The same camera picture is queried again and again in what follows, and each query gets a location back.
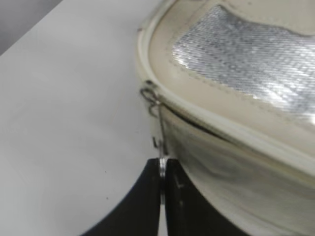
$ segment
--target white table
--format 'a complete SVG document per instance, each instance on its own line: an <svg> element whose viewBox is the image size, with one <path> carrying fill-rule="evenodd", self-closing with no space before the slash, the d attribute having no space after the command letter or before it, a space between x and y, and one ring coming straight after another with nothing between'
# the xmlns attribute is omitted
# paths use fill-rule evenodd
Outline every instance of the white table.
<svg viewBox="0 0 315 236"><path fill-rule="evenodd" d="M78 236L157 156L133 59L157 2L64 0L0 57L0 235Z"/></svg>

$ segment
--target stitching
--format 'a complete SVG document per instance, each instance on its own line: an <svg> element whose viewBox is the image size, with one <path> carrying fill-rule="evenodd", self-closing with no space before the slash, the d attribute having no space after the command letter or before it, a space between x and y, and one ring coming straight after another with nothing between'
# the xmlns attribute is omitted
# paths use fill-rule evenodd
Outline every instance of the stitching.
<svg viewBox="0 0 315 236"><path fill-rule="evenodd" d="M210 80L206 80L205 78L202 78L201 75L196 75L194 74L193 72L187 70L186 68L184 68L183 66L181 65L178 65L174 60L173 60L173 57L172 57L172 43L180 36L177 36L180 32L183 31L183 28L186 27L188 24L190 24L192 18L208 3L212 0L206 0L199 8L197 8L186 20L186 22L181 25L179 28L177 28L177 30L174 29L174 27L172 28L172 31L174 32L173 33L173 36L170 38L170 40L168 41L167 43L167 46L166 48L164 49L164 53L166 54L167 58L170 58L168 60L169 63L171 63L173 66L175 66L178 70L182 71L182 72L185 72L187 74L189 74L189 76L191 78L195 78L201 82L203 82L204 84L208 85L208 86L211 86L213 88L216 88L226 94L232 94L234 95L235 97L237 97L238 99L244 101L244 102L247 102L249 104L251 104L252 106L255 106L255 107L258 107L260 110L264 111L264 112L268 112L268 113L271 113L272 115L274 116L277 116L278 118L282 119L285 123L287 124L295 124L296 126L300 127L300 128L303 128L304 130L308 131L308 132L312 132L312 133L315 133L315 127L311 124L308 124L308 123L303 123L302 121L300 120L297 120L297 118L295 117L289 117L281 112L278 112L277 110L275 110L275 108L271 107L268 103L265 103L264 105L262 104L258 104L256 103L255 101L253 101L252 97L250 95L246 95L246 94L239 94L237 93L236 91L233 91L231 88L225 86L225 85L221 85L221 84L218 84L218 83L215 83L213 81L210 81ZM174 19L178 16L179 14L179 11L177 11L176 14L173 15L173 17L171 18L171 21L174 22Z"/></svg>

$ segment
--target silver mesh panel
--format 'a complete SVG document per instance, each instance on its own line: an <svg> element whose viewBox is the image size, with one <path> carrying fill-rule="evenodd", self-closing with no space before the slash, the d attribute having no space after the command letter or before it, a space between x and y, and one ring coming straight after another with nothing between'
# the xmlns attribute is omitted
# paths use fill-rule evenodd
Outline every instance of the silver mesh panel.
<svg viewBox="0 0 315 236"><path fill-rule="evenodd" d="M173 46L187 69L315 124L315 37L214 7Z"/></svg>

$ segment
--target metal clip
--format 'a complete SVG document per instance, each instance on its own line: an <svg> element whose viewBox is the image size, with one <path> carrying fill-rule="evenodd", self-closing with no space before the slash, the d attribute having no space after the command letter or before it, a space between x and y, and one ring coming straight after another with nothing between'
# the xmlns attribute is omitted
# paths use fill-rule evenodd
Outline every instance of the metal clip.
<svg viewBox="0 0 315 236"><path fill-rule="evenodd" d="M140 94L149 104L149 114L158 119L161 137L158 141L154 139L155 147L159 150L159 173L162 181L165 181L166 174L166 156L168 155L165 143L165 131L162 118L162 103L159 99L159 94L156 91L155 85L151 81L146 81L145 86L140 90ZM165 195L163 188L161 190L161 202L165 203Z"/></svg>

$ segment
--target zipper track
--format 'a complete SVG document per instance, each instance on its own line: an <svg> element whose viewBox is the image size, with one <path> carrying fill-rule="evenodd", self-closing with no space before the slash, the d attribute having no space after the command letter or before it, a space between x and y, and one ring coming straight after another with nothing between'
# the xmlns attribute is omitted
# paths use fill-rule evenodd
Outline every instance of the zipper track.
<svg viewBox="0 0 315 236"><path fill-rule="evenodd" d="M215 136L216 138L219 138L225 142L228 142L234 145L235 147L242 149L243 151L249 151L252 154L261 156L264 159L266 158L269 161L272 161L273 163L276 164L273 168L278 169L278 171L280 171L282 175L285 175L291 178L292 180L299 181L300 183L306 184L307 186L314 187L315 182L312 176L304 172L301 172L299 170L296 170L293 167L286 165L285 163L277 161L271 156L266 155L265 153L262 153L260 151L257 151L256 149L253 149L252 147L220 131L216 127L213 127L209 124L205 124L200 119L193 116L188 110L186 110L185 108L179 107L177 104L175 104L172 101L169 101L162 95L159 96L159 101L161 102L162 106L167 108L171 113L173 113L175 116L177 116L184 122L188 123L192 127L202 132L205 132L209 135Z"/></svg>

